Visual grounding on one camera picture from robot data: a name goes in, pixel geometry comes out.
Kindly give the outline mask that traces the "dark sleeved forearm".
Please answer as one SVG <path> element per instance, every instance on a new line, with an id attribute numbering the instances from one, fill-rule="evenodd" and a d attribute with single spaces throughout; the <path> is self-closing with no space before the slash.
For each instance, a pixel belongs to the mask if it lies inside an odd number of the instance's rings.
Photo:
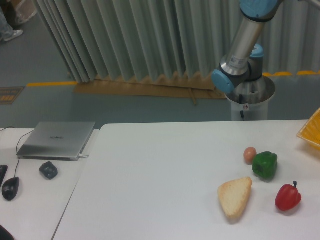
<path id="1" fill-rule="evenodd" d="M 14 240 L 14 237 L 0 225 L 0 240 Z"/>

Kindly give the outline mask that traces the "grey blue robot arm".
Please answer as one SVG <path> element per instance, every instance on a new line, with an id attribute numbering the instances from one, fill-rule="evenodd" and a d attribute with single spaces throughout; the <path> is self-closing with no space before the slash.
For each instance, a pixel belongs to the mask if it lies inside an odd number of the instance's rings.
<path id="1" fill-rule="evenodd" d="M 241 0 L 242 15 L 228 53 L 211 73 L 214 86 L 229 94 L 266 71 L 320 71 L 320 2 L 318 0 Z"/>

